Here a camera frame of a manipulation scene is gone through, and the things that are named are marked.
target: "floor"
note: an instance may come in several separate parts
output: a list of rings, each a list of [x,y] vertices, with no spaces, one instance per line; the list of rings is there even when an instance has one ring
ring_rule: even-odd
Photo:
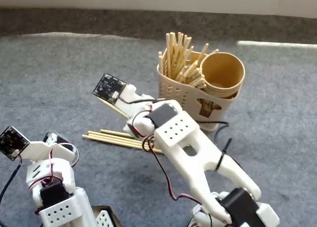
[[[317,20],[180,12],[64,9],[0,10],[0,130],[14,125],[30,140],[58,131],[79,149],[77,186],[92,205],[110,205],[124,227],[185,227],[194,203],[170,199],[164,175],[148,153],[84,140],[87,130],[122,130],[124,118],[92,94],[108,72],[158,95],[155,67],[165,33],[190,35],[237,55],[246,78],[224,119],[229,154],[259,185],[282,227],[315,226],[317,216]],[[164,157],[175,193],[187,183]],[[0,183],[17,164],[0,155]],[[25,184],[25,162],[0,207],[12,226],[41,224]],[[207,172],[212,191],[229,180]]]

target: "plastic basket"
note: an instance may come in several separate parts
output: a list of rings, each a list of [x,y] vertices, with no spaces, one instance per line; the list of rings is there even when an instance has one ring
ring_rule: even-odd
[[[188,64],[192,64],[200,53],[192,52]],[[231,98],[219,98],[207,94],[206,92],[191,87],[187,84],[176,82],[166,77],[157,66],[159,78],[159,97],[166,99],[174,99],[180,103],[185,110],[196,121],[218,121],[222,120],[223,113],[228,109],[230,104],[237,99],[240,90],[237,91]],[[217,124],[200,124],[201,129],[213,131]]]

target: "circuit board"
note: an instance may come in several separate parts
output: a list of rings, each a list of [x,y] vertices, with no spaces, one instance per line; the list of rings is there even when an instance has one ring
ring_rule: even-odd
[[[95,87],[93,94],[114,105],[118,99],[118,96],[114,96],[114,93],[118,92],[118,95],[120,96],[125,85],[125,82],[106,73]]]
[[[20,154],[30,141],[13,126],[9,126],[0,134],[0,151],[12,161]]]

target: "cup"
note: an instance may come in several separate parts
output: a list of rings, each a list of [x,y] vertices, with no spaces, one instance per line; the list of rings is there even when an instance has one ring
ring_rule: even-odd
[[[200,65],[210,95],[231,99],[242,86],[245,68],[241,60],[229,53],[214,53],[206,56]]]

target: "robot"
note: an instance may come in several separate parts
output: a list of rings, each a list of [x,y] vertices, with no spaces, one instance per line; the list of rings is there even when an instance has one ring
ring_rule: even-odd
[[[200,130],[176,100],[154,99],[136,94],[136,87],[105,74],[93,91],[127,114],[124,131],[148,142],[154,140],[189,184],[198,205],[192,210],[188,227],[276,227],[279,217],[273,208],[259,202],[261,190],[225,151],[221,151]],[[197,154],[183,150],[191,145]],[[211,192],[205,170],[214,170],[236,186],[231,192]]]
[[[56,133],[29,141],[13,126],[0,134],[0,151],[9,159],[31,160],[26,183],[44,227],[115,227],[107,210],[95,217],[83,188],[76,187],[72,167],[79,160],[73,144]]]

